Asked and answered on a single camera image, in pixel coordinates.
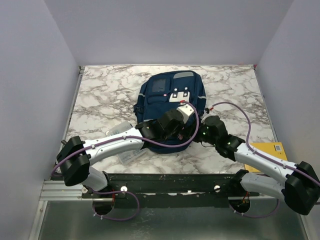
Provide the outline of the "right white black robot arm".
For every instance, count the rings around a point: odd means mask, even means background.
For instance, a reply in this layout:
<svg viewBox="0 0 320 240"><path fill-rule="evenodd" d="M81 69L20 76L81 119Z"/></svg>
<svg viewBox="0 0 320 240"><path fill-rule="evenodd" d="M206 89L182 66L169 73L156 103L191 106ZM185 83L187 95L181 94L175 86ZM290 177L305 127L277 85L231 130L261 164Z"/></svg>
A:
<svg viewBox="0 0 320 240"><path fill-rule="evenodd" d="M208 143L224 158L249 165L261 173L239 171L238 179L230 183L230 191L241 196L255 192L274 197L286 203L294 212L308 215L320 198L320 180L313 167L305 162L294 163L259 151L244 139L229 134L218 116L192 123L196 132L194 142Z"/></svg>

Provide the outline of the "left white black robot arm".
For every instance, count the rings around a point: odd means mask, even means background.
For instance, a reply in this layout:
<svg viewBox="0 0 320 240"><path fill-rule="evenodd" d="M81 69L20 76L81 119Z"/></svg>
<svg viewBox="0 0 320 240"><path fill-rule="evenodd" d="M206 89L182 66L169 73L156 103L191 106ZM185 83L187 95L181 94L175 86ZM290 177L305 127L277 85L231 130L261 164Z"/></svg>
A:
<svg viewBox="0 0 320 240"><path fill-rule="evenodd" d="M194 113L191 107L184 105L165 112L158 119L140 122L135 127L105 138L84 141L75 136L64 141L57 155L64 184L67 187L83 184L93 189L99 197L107 197L111 185L107 175L93 167L95 163L125 152L148 148L155 142L162 144L170 137L177 136Z"/></svg>

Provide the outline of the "navy blue student backpack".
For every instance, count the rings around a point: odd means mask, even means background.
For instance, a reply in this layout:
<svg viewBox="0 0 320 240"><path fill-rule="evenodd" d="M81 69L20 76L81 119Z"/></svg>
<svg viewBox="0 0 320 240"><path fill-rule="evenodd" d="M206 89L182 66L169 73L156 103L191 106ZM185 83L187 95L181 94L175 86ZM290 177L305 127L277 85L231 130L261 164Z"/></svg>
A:
<svg viewBox="0 0 320 240"><path fill-rule="evenodd" d="M162 117L167 111L176 109L181 101L191 103L201 118L206 107L206 91L201 76L192 70L178 70L153 75L140 88L133 112L137 122L147 122ZM157 154L172 154L184 151L196 136L196 116L189 118L177 138L158 141L163 147L150 144L149 149Z"/></svg>

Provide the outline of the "yellow notebook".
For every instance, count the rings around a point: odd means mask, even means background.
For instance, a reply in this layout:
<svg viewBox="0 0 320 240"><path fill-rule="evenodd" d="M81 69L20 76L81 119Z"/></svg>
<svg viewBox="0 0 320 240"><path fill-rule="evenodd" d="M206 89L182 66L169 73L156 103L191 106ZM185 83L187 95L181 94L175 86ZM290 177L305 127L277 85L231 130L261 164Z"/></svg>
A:
<svg viewBox="0 0 320 240"><path fill-rule="evenodd" d="M288 160L281 142L252 142L250 145L263 154L273 156L283 161Z"/></svg>

